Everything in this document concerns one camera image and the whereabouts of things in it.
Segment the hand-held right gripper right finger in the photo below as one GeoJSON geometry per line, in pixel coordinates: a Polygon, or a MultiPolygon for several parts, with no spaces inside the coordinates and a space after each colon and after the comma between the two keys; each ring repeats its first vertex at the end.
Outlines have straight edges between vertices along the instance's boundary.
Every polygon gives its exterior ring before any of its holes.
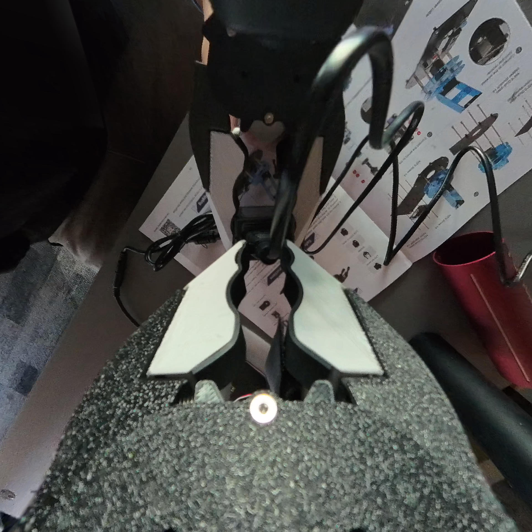
{"type": "Polygon", "coordinates": [[[382,377],[383,367],[342,284],[302,249],[285,243],[280,265],[290,306],[266,360],[277,395],[325,380],[337,392],[344,378],[382,377]]]}

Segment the grey desk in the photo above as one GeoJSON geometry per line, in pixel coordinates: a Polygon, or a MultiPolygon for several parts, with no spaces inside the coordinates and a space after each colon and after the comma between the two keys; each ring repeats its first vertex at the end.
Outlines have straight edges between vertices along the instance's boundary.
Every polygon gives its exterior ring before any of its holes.
{"type": "MultiPolygon", "coordinates": [[[[116,256],[122,245],[141,247],[147,243],[138,228],[190,156],[186,117],[2,442],[2,512],[18,517],[32,502],[84,392],[135,330],[112,296],[116,256]]],[[[509,386],[490,362],[431,258],[415,263],[409,272],[371,300],[370,305],[405,339],[422,331],[436,332],[497,387],[509,386]]]]}

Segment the printed instruction booklet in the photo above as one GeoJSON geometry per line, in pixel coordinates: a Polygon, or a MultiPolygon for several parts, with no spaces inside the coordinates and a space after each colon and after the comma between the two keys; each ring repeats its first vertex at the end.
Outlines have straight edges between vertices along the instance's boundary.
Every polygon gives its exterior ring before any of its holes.
{"type": "MultiPolygon", "coordinates": [[[[531,25],[516,1],[414,1],[394,36],[397,74],[392,109],[420,99],[423,118],[398,156],[397,245],[428,216],[384,265],[390,232],[393,165],[314,259],[344,287],[369,301],[434,252],[488,205],[481,150],[503,192],[531,170],[531,25]]],[[[311,222],[300,244],[325,243],[387,155],[369,144],[311,222]]],[[[152,242],[209,211],[192,156],[140,227],[152,242]]],[[[279,265],[251,266],[242,312],[272,336],[288,303],[279,265]]]]}

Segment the red cylinder bottle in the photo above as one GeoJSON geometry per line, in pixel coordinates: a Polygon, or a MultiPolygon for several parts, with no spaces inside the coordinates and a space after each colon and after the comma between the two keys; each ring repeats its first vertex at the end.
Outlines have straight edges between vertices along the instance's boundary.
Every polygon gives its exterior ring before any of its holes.
{"type": "Polygon", "coordinates": [[[522,282],[501,281],[494,233],[453,237],[432,257],[498,372],[531,389],[531,292],[522,282]]]}

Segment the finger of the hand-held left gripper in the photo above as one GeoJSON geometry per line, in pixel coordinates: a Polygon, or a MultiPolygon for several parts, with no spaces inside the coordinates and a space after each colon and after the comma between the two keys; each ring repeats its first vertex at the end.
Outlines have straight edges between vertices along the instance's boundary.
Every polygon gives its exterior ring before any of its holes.
{"type": "Polygon", "coordinates": [[[223,246],[232,246],[233,189],[249,152],[239,137],[218,131],[210,133],[209,149],[209,206],[223,246]]]}
{"type": "Polygon", "coordinates": [[[304,239],[316,213],[321,198],[320,183],[323,162],[323,137],[317,137],[305,164],[298,185],[293,209],[294,239],[304,239]]]}

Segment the dark grey cylinder bottle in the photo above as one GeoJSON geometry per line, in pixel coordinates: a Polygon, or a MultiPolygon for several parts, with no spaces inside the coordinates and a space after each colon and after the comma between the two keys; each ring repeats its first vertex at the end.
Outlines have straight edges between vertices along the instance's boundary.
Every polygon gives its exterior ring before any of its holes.
{"type": "Polygon", "coordinates": [[[531,416],[441,336],[421,333],[410,345],[436,378],[467,432],[531,505],[531,416]]]}

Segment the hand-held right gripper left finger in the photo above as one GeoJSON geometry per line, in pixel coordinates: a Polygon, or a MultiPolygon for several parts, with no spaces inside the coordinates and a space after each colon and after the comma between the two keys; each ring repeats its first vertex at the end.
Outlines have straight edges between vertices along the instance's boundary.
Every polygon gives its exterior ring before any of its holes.
{"type": "Polygon", "coordinates": [[[147,377],[236,376],[246,352],[238,312],[245,275],[246,241],[239,241],[184,288],[147,377]]]}

